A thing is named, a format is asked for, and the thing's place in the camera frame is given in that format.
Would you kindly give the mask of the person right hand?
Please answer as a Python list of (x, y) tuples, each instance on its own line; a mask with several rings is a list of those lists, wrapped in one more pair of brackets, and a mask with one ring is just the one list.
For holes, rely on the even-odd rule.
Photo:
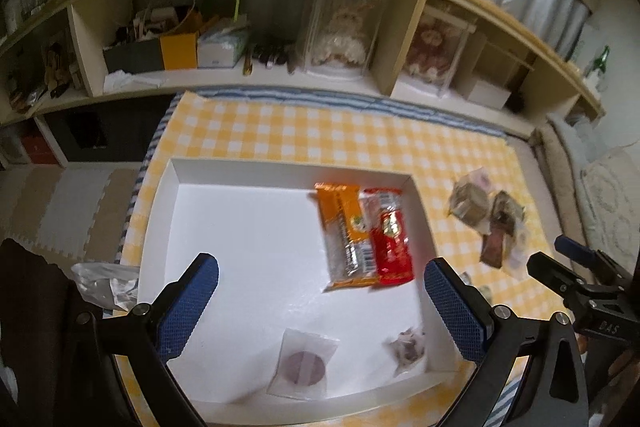
[(601, 389), (636, 361), (634, 349), (623, 341), (582, 334), (577, 334), (576, 339), (578, 350), (585, 357), (586, 382), (591, 391)]

